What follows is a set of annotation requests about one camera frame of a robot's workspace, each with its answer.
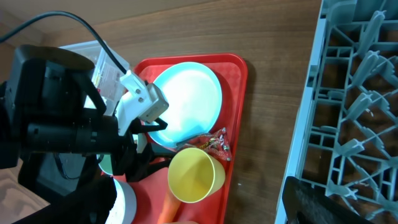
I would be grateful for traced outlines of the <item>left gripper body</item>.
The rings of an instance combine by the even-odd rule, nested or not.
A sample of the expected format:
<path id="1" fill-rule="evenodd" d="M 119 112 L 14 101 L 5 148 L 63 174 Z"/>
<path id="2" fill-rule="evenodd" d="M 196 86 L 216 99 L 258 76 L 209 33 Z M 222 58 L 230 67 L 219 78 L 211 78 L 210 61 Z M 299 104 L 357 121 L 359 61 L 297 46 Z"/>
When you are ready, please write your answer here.
<path id="1" fill-rule="evenodd" d="M 125 175 L 127 182 L 138 182 L 170 165 L 170 156 L 156 154 L 152 146 L 144 144 L 144 150 L 137 152 L 133 134 L 144 134 L 166 129 L 168 124 L 160 118 L 157 125 L 143 125 L 139 118 L 134 119 L 127 131 L 118 139 L 118 147 L 111 153 L 112 173 Z"/>

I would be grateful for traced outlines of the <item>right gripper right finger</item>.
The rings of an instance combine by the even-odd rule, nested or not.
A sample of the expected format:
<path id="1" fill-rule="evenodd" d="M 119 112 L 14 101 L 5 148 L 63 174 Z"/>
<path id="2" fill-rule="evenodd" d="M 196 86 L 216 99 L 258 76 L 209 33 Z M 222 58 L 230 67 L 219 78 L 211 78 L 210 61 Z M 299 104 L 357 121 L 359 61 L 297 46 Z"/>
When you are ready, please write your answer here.
<path id="1" fill-rule="evenodd" d="M 292 176 L 285 180 L 282 201 L 289 224 L 372 224 Z"/>

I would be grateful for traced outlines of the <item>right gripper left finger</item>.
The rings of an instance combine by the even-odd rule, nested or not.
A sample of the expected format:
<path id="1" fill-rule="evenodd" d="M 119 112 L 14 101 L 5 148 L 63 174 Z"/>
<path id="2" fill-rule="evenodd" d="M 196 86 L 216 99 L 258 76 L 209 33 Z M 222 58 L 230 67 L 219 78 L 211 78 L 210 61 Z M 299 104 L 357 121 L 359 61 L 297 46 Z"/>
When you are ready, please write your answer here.
<path id="1" fill-rule="evenodd" d="M 14 224 L 105 224 L 116 197 L 114 179 L 100 177 Z"/>

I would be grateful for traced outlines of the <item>green bowl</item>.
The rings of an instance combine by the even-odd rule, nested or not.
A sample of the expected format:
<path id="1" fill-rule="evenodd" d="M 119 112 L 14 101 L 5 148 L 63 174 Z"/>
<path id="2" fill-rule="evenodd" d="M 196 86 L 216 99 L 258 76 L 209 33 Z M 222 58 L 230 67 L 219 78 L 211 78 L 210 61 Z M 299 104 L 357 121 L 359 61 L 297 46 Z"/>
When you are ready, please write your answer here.
<path id="1" fill-rule="evenodd" d="M 134 142 L 137 144 L 136 151 L 138 154 L 142 154 L 144 151 L 144 148 L 147 145 L 147 137 L 145 134 L 140 133 L 140 134 L 133 134 L 132 138 Z M 113 175 L 113 168 L 111 164 L 111 156 L 110 155 L 104 155 L 102 161 L 99 163 L 100 169 L 108 175 Z"/>

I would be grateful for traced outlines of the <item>yellow plastic cup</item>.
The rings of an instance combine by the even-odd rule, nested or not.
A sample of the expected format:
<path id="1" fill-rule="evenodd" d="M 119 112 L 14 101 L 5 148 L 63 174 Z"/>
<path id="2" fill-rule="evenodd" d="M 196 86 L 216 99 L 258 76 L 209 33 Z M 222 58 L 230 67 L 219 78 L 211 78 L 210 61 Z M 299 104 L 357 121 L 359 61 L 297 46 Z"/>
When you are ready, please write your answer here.
<path id="1" fill-rule="evenodd" d="M 168 169 L 172 194 L 185 203 L 197 203 L 224 185 L 226 172 L 214 157 L 199 148 L 186 148 L 176 154 Z"/>

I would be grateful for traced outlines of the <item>red candy wrapper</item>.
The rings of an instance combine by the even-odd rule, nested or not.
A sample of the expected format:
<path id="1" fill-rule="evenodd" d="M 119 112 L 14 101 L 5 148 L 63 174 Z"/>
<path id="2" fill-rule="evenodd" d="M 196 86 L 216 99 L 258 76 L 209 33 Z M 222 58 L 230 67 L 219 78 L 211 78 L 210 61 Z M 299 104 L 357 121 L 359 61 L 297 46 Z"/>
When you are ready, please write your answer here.
<path id="1" fill-rule="evenodd" d="M 232 153 L 226 128 L 221 128 L 213 134 L 206 133 L 191 138 L 183 145 L 183 148 L 188 147 L 199 148 L 216 159 L 224 161 L 232 160 Z"/>

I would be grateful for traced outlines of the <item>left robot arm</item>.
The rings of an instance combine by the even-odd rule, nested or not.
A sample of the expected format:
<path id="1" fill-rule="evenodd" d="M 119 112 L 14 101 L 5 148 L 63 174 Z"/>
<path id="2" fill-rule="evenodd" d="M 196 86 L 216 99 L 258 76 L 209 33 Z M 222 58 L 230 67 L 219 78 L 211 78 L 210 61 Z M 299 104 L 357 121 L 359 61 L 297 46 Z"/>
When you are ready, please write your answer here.
<path id="1" fill-rule="evenodd" d="M 1 86 L 1 168 L 15 167 L 23 153 L 108 154 L 114 175 L 137 182 L 155 171 L 154 152 L 137 151 L 134 135 L 160 131 L 164 99 L 132 72 L 121 78 L 127 92 L 114 113 L 91 77 L 94 63 L 56 47 L 22 45 L 10 79 Z"/>

